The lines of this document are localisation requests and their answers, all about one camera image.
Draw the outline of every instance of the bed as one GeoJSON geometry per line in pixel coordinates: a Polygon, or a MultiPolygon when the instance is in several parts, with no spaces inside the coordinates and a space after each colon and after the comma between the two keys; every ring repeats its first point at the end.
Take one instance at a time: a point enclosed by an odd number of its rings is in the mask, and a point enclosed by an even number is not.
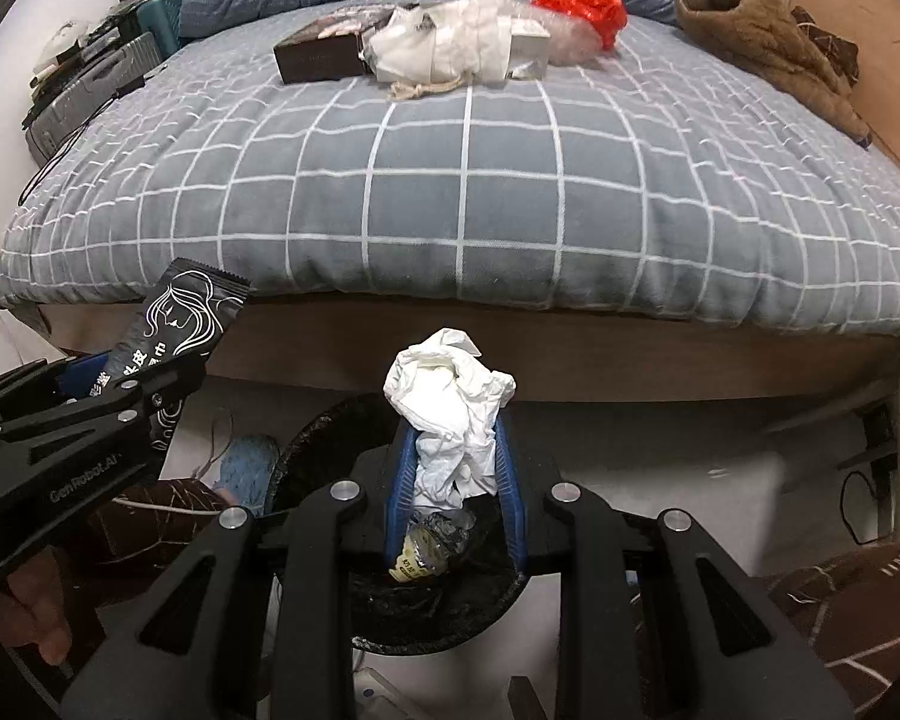
{"type": "Polygon", "coordinates": [[[900,169],[689,44],[673,0],[625,0],[585,67],[400,103],[366,77],[280,82],[274,43],[339,1],[184,0],[199,40],[14,215],[0,305],[106,349],[187,256],[253,283],[219,375],[375,389],[440,324],[536,399],[898,375],[900,169]]]}

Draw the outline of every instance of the metal bolt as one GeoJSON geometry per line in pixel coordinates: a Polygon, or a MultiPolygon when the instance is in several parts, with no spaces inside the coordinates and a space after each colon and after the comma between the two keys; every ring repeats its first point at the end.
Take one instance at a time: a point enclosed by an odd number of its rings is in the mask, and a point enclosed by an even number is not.
{"type": "Polygon", "coordinates": [[[239,506],[231,506],[220,512],[221,527],[227,528],[228,531],[235,531],[247,522],[247,511],[239,506]]]}
{"type": "Polygon", "coordinates": [[[663,524],[672,531],[683,533],[683,531],[690,530],[693,520],[683,509],[670,509],[669,512],[663,515],[663,524]]]}
{"type": "Polygon", "coordinates": [[[550,495],[557,498],[560,503],[573,503],[580,498],[580,488],[573,482],[557,482],[550,489],[550,495]]]}
{"type": "Polygon", "coordinates": [[[341,479],[334,482],[330,494],[338,501],[352,501],[360,494],[360,485],[351,479],[341,479]]]}

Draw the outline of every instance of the floor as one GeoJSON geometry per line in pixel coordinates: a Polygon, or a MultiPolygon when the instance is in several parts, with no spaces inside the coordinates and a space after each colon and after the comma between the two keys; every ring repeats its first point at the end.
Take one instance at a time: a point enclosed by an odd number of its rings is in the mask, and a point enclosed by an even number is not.
{"type": "MultiPolygon", "coordinates": [[[[188,401],[164,470],[189,476],[234,435],[267,432],[283,445],[343,398],[314,389],[209,379],[188,401]],[[211,447],[211,433],[215,448],[211,447]]],[[[668,404],[522,403],[533,440],[568,479],[618,509],[691,512],[751,574],[770,574],[853,548],[842,525],[845,471],[835,466],[865,447],[860,421],[839,416],[782,434],[762,429],[794,404],[781,400],[668,404]]],[[[206,481],[213,481],[211,470],[206,481]]],[[[860,485],[847,490],[847,516],[875,534],[874,506],[860,485]]],[[[509,677],[530,677],[548,712],[554,701],[559,577],[530,581],[516,604],[482,635],[419,658],[367,656],[434,719],[500,718],[509,677]]]]}

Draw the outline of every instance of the plaid bedding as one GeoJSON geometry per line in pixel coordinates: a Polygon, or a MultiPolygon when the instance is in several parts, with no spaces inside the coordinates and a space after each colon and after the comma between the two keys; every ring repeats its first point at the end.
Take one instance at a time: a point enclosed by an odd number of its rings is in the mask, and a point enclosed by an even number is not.
{"type": "Polygon", "coordinates": [[[185,47],[104,111],[7,229],[0,305],[134,300],[186,256],[258,295],[900,334],[898,168],[674,28],[426,100],[284,86],[272,46],[334,7],[185,47]]]}

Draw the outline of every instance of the black packet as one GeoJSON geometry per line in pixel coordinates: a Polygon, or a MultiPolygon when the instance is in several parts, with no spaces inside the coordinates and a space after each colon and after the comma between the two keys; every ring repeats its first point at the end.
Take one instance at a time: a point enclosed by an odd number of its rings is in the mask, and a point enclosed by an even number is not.
{"type": "Polygon", "coordinates": [[[308,23],[274,46],[284,83],[364,76],[365,33],[386,26],[397,5],[348,5],[308,23]]]}
{"type": "MultiPolygon", "coordinates": [[[[158,362],[196,351],[209,357],[236,319],[250,282],[183,257],[173,260],[146,296],[122,340],[114,346],[90,395],[111,381],[132,376],[158,362]]],[[[151,420],[151,446],[166,452],[183,402],[168,403],[151,420]]]]}

